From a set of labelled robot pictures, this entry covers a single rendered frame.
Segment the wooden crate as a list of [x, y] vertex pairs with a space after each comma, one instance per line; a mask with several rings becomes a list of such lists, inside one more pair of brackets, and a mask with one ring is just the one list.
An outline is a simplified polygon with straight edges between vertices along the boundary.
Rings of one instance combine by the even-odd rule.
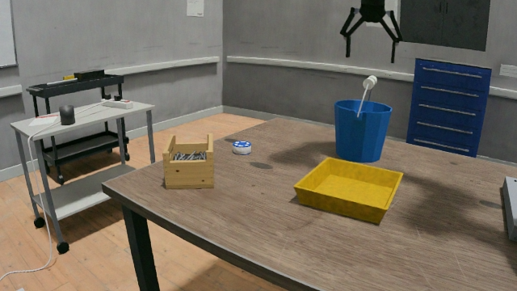
[[214, 188], [213, 133], [207, 137], [208, 142], [176, 143], [175, 134], [169, 136], [162, 152], [166, 189]]

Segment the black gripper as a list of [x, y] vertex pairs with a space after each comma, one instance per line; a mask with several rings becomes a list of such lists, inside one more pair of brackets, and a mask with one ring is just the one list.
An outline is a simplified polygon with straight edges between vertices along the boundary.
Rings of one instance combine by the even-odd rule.
[[[366, 6], [367, 5], [367, 6]], [[351, 21], [357, 15], [357, 13], [360, 13], [362, 17], [359, 19], [359, 21], [346, 33], [347, 29], [349, 28]], [[388, 17], [391, 18], [393, 26], [396, 30], [398, 38], [393, 34], [387, 23], [383, 20], [385, 15], [388, 15]], [[395, 48], [399, 45], [399, 41], [403, 40], [403, 36], [401, 34], [400, 28], [398, 27], [397, 20], [395, 19], [395, 12], [394, 11], [386, 11], [385, 10], [385, 0], [361, 0], [361, 7], [360, 9], [352, 7], [351, 13], [347, 18], [347, 21], [343, 25], [343, 28], [340, 32], [341, 35], [343, 35], [343, 39], [347, 42], [347, 51], [346, 51], [346, 57], [350, 57], [351, 52], [351, 38], [350, 35], [354, 33], [354, 31], [364, 22], [364, 20], [367, 23], [373, 22], [373, 23], [379, 23], [384, 27], [384, 29], [387, 31], [389, 36], [393, 40], [393, 47], [392, 47], [392, 58], [391, 63], [394, 63], [395, 58]], [[396, 43], [397, 42], [397, 43]]]

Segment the yellow shallow tray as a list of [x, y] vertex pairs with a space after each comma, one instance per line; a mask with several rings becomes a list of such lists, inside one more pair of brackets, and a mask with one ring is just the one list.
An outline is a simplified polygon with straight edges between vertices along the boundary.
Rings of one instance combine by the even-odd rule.
[[380, 224], [402, 176], [401, 172], [326, 158], [293, 187], [304, 205]]

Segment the blue bucket with white handle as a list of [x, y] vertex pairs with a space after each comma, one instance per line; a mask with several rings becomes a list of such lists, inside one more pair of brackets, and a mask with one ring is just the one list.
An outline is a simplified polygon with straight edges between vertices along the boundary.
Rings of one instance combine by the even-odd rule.
[[392, 108], [369, 101], [376, 83], [374, 76], [363, 82], [364, 96], [371, 89], [368, 101], [363, 96], [362, 100], [334, 103], [336, 153], [340, 158], [362, 163], [380, 160]]

